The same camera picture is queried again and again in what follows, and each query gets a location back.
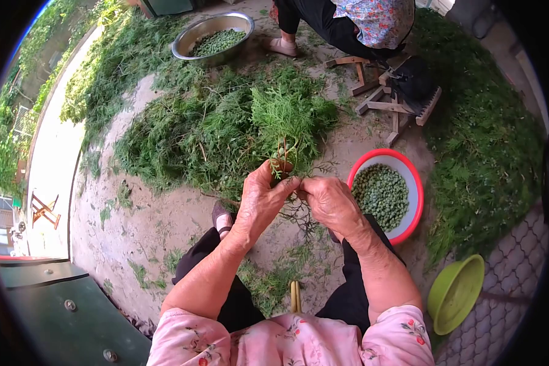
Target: tiled floor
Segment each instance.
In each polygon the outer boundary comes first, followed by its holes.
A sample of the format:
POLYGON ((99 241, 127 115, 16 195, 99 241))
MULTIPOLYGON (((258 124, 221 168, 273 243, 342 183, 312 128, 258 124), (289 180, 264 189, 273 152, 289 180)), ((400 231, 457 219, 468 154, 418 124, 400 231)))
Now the tiled floor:
POLYGON ((487 294, 439 350, 438 366, 491 365, 497 359, 529 306, 548 242, 543 210, 536 204, 490 254, 483 282, 487 294))

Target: wrinkled hand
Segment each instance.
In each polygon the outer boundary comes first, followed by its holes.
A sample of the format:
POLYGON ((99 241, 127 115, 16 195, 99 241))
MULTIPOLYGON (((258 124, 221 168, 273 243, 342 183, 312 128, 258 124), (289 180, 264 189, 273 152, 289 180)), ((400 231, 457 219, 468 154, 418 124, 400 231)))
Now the wrinkled hand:
POLYGON ((372 230, 348 185, 337 178, 304 178, 297 196, 307 201, 314 219, 342 237, 355 237, 372 230))
MULTIPOLYGON (((287 164, 286 168, 290 171, 292 166, 287 164)), ((287 197, 297 189, 301 181, 293 176, 271 188, 271 182, 274 179, 269 159, 244 180, 242 202, 232 230, 238 234, 247 235, 250 245, 254 245, 262 232, 275 219, 287 197)))

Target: slipper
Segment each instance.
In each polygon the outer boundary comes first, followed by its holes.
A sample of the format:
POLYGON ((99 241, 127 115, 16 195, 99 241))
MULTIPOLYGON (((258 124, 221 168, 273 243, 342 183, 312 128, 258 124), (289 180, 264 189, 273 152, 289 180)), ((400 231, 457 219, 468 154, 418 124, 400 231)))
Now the slipper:
MULTIPOLYGON (((234 224, 234 222, 236 221, 236 214, 231 213, 230 211, 226 210, 222 206, 222 203, 219 200, 216 201, 215 204, 213 205, 213 210, 211 212, 211 221, 213 223, 213 227, 217 228, 216 227, 216 222, 218 220, 218 217, 220 217, 222 215, 226 215, 226 214, 230 215, 232 217, 232 224, 234 224)), ((224 226, 220 230, 218 230, 218 234, 221 234, 224 231, 230 231, 230 230, 232 230, 231 226, 224 226)))
POLYGON ((265 48, 268 51, 282 53, 283 55, 291 56, 291 57, 297 57, 298 52, 297 48, 286 48, 281 46, 280 38, 264 38, 262 40, 262 47, 265 48))
POLYGON ((327 229, 327 232, 329 233, 329 237, 331 238, 331 241, 334 242, 334 243, 337 243, 337 244, 340 244, 339 243, 339 239, 336 237, 336 235, 334 234, 334 231, 331 230, 330 228, 327 229))

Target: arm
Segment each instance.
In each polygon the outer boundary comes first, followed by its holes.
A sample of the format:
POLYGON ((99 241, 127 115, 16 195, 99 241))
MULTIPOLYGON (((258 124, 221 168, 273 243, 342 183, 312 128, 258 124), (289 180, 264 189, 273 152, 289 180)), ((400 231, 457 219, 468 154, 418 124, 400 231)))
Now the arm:
POLYGON ((371 324, 393 306, 422 308, 409 272, 374 233, 345 183, 337 178, 307 178, 299 189, 299 197, 307 200, 314 218, 333 230, 340 241, 346 238, 358 254, 371 324))
POLYGON ((242 259, 300 182, 292 177, 271 188, 272 180, 270 160, 244 180, 242 202, 232 230, 171 289, 163 301, 160 316, 177 307, 204 318, 217 319, 242 259))
POLYGON ((361 231, 346 233, 346 239, 358 253, 362 280, 368 298, 368 317, 374 324, 393 306, 414 305, 422 309, 421 294, 409 271, 382 243, 366 219, 361 231))

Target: stainless steel bowl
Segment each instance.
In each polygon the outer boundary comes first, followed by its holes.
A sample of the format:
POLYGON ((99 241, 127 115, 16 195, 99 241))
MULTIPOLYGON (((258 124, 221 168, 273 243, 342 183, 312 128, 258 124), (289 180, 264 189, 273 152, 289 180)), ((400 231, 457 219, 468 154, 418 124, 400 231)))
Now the stainless steel bowl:
POLYGON ((193 23, 183 30, 173 42, 173 54, 179 59, 197 62, 203 66, 219 66, 240 54, 244 42, 248 39, 252 31, 254 31, 254 20, 244 13, 229 12, 217 14, 211 18, 193 23), (202 37, 228 29, 244 31, 246 32, 246 36, 234 46, 214 53, 213 55, 201 57, 188 56, 196 45, 196 42, 201 40, 202 37))

